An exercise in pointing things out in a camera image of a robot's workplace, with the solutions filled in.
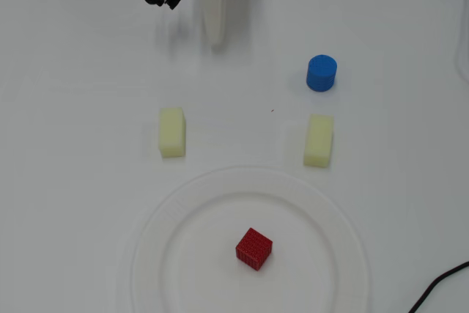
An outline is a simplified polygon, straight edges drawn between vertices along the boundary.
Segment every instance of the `blue cylinder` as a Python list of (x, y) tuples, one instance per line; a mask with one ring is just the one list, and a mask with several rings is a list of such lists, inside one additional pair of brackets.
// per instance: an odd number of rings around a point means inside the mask
[(326, 92), (334, 85), (336, 73), (336, 60), (327, 55), (318, 55), (309, 62), (306, 83), (316, 92)]

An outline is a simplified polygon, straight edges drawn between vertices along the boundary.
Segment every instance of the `foam block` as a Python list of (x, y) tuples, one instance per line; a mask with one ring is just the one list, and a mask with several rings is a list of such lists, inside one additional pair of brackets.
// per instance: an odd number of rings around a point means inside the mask
[(312, 114), (309, 118), (304, 164), (327, 168), (332, 147), (334, 118)]
[(185, 118), (182, 108), (162, 108), (160, 110), (158, 148), (163, 158), (185, 155)]
[(236, 246), (236, 257), (259, 270), (272, 253), (272, 241), (250, 228)]

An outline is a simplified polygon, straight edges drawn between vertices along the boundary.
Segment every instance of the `plate rim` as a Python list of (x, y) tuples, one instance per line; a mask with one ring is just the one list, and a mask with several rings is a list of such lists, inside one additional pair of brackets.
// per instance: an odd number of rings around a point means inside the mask
[[(132, 313), (141, 313), (141, 311), (137, 307), (136, 303), (136, 289), (135, 289), (135, 272), (136, 272), (136, 260), (137, 256), (140, 251), (140, 244), (145, 236), (150, 224), (154, 220), (154, 217), (158, 214), (158, 212), (165, 207), (165, 205), (168, 204), (174, 197), (174, 195), (178, 194), (183, 190), (184, 188), (190, 186), (191, 184), (196, 184), (198, 181), (203, 180), (205, 178), (208, 178), (212, 176), (213, 174), (222, 174), (224, 172), (247, 172), (249, 169), (254, 169), (258, 172), (268, 172), (268, 173), (276, 173), (280, 174), (283, 177), (289, 178), (292, 182), (296, 182), (298, 184), (301, 184), (304, 187), (307, 187), (311, 189), (313, 192), (315, 192), (321, 199), (322, 201), (326, 202), (329, 207), (335, 210), (336, 214), (339, 216), (343, 224), (348, 228), (349, 230), (349, 235), (353, 238), (356, 246), (355, 249), (358, 251), (359, 259), (362, 264), (362, 269), (363, 269), (363, 295), (361, 295), (360, 298), (358, 298), (357, 295), (347, 295), (346, 300), (343, 300), (347, 305), (344, 304), (336, 304), (334, 303), (333, 308), (331, 309), (332, 313), (367, 313), (369, 311), (369, 301), (370, 301), (370, 272), (369, 272), (369, 262), (366, 256), (366, 252), (363, 246), (363, 242), (358, 235), (358, 232), (356, 231), (355, 227), (352, 225), (352, 222), (349, 220), (347, 217), (346, 213), (342, 211), (342, 209), (330, 198), (328, 198), (320, 189), (318, 189), (316, 186), (312, 185), (309, 182), (306, 182), (305, 180), (300, 179), (299, 177), (293, 176), (287, 172), (285, 172), (283, 169), (274, 167), (274, 166), (252, 166), (252, 165), (242, 165), (242, 166), (228, 166), (224, 168), (218, 168), (218, 169), (213, 169), (208, 172), (202, 173), (196, 177), (193, 177), (189, 180), (186, 180), (183, 182), (181, 185), (177, 186), (174, 188), (172, 191), (168, 193), (167, 196), (165, 196), (161, 201), (159, 201), (158, 205), (153, 208), (149, 213), (147, 213), (146, 217), (147, 220), (144, 222), (143, 227), (141, 227), (141, 231), (139, 233), (139, 236), (136, 241), (135, 248), (133, 250), (133, 255), (131, 258), (131, 266), (130, 266), (130, 307), (132, 309)], [(290, 202), (293, 206), (298, 207), (297, 204), (294, 202)], [(334, 260), (336, 259), (336, 253), (333, 250), (334, 254)]]

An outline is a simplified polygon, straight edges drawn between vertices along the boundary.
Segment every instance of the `red cube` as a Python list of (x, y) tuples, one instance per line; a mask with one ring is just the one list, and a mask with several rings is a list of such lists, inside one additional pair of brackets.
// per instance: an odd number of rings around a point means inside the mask
[(236, 257), (254, 270), (262, 267), (270, 253), (272, 241), (252, 228), (236, 246)]

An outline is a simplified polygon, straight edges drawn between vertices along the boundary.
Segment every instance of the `white table surface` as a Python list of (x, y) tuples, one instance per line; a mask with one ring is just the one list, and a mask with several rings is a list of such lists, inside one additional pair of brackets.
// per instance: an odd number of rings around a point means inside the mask
[[(212, 52), (197, 0), (0, 0), (0, 312), (129, 312), (128, 252), (170, 190), (235, 165), (316, 185), (351, 220), (371, 312), (408, 312), (469, 260), (466, 0), (229, 0)], [(308, 60), (339, 63), (335, 87)], [(155, 148), (182, 106), (183, 160)], [(336, 118), (329, 169), (302, 165), (310, 113)], [(469, 273), (422, 313), (466, 312)]]

